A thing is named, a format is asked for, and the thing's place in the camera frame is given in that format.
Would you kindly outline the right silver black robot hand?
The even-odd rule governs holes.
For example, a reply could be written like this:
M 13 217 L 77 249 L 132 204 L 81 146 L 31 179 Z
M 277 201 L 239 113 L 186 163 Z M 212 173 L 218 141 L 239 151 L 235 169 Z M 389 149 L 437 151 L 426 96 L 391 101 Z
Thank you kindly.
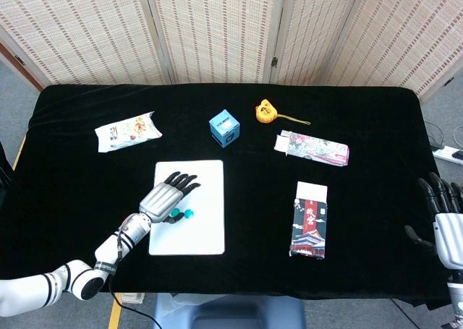
M 406 235 L 413 244 L 438 256 L 449 270 L 462 269 L 462 187 L 441 179 L 434 172 L 429 181 L 418 179 L 432 223 L 434 241 L 420 238 L 415 230 L 406 225 Z

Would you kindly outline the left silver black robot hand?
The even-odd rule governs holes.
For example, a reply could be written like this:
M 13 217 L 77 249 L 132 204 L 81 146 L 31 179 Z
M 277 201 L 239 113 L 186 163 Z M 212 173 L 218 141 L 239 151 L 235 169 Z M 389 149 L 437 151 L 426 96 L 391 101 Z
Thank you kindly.
M 146 215 L 151 223 L 165 221 L 177 204 L 200 186 L 197 182 L 193 183 L 196 178 L 197 175 L 182 174 L 180 171 L 170 174 L 141 200 L 139 213 Z

